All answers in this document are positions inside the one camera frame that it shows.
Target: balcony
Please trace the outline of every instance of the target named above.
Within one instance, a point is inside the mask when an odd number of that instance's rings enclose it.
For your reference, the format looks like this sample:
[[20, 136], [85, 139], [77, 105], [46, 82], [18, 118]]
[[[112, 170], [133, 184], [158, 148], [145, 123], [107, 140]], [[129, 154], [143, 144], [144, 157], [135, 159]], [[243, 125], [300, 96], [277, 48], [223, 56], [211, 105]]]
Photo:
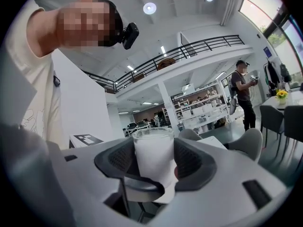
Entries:
[[117, 81], [111, 81], [89, 72], [85, 73], [104, 87], [106, 92], [115, 94], [165, 67], [174, 66], [173, 64], [179, 61], [200, 55], [203, 52], [214, 51], [216, 48], [231, 47], [239, 44], [244, 44], [239, 35], [227, 35], [182, 45], [141, 64], [134, 68], [133, 71], [120, 77]]

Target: floor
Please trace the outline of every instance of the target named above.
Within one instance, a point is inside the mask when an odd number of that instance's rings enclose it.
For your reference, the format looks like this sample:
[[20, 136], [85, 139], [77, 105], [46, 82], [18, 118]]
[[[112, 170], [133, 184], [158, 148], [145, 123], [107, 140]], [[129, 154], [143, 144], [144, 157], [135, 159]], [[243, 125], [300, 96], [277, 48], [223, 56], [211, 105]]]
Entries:
[[[259, 107], [254, 108], [256, 114], [256, 128], [260, 129], [261, 114]], [[244, 133], [243, 119], [239, 118], [232, 123], [229, 123], [221, 128], [208, 131], [200, 134], [202, 138], [215, 136], [222, 144], [234, 141], [241, 137]], [[263, 129], [263, 147], [265, 147], [266, 130]], [[259, 164], [278, 177], [287, 186], [292, 186], [301, 171], [303, 170], [303, 163], [300, 164], [299, 169], [296, 171], [301, 155], [303, 154], [303, 143], [298, 142], [294, 146], [294, 140], [290, 139], [287, 151], [282, 160], [282, 154], [285, 147], [286, 137], [282, 135], [281, 145], [276, 156], [279, 140], [277, 140], [276, 133], [268, 131], [267, 147], [262, 149]]]

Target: black camera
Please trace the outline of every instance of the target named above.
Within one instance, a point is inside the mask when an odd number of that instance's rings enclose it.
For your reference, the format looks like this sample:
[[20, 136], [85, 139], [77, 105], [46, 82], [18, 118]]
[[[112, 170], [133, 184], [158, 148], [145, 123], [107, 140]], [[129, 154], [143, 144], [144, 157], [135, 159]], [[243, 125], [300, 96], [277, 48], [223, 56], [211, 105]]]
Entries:
[[121, 41], [119, 43], [123, 44], [123, 47], [128, 50], [132, 47], [134, 41], [139, 35], [138, 27], [135, 23], [129, 23], [127, 28], [123, 29], [123, 34], [121, 36]]

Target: gray chair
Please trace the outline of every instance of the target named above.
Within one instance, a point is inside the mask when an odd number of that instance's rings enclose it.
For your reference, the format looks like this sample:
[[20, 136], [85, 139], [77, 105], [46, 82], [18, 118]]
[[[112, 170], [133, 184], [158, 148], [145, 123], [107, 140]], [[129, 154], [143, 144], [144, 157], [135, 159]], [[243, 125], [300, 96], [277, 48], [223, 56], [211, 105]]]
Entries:
[[265, 147], [267, 145], [267, 130], [276, 132], [277, 139], [278, 135], [280, 135], [278, 150], [276, 151], [277, 156], [280, 148], [282, 133], [284, 132], [283, 113], [270, 105], [261, 105], [260, 111], [261, 123], [263, 127], [266, 128]]
[[[288, 106], [284, 110], [284, 127], [285, 132], [284, 135], [288, 138], [292, 138], [297, 142], [303, 142], [303, 106], [296, 105], [296, 106]], [[285, 148], [283, 152], [282, 159], [284, 158], [286, 149], [288, 147], [289, 140], [285, 142]], [[299, 165], [302, 161], [303, 154], [299, 161], [299, 164], [296, 170], [299, 168]]]
[[180, 132], [179, 138], [184, 138], [187, 140], [202, 140], [202, 138], [194, 132], [192, 129], [184, 129]]
[[238, 140], [226, 145], [229, 150], [235, 150], [248, 156], [255, 162], [259, 161], [262, 150], [263, 136], [258, 129], [247, 130]]

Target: sign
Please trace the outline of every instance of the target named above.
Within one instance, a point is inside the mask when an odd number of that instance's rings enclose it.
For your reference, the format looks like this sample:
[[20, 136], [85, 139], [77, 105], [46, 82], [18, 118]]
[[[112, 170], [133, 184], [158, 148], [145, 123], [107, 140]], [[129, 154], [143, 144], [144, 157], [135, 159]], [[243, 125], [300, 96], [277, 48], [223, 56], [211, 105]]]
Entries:
[[269, 50], [269, 48], [268, 48], [267, 46], [266, 46], [263, 50], [264, 50], [264, 52], [265, 52], [267, 58], [269, 58], [269, 57], [272, 56], [272, 54], [271, 54], [271, 52], [270, 52], [270, 50]]

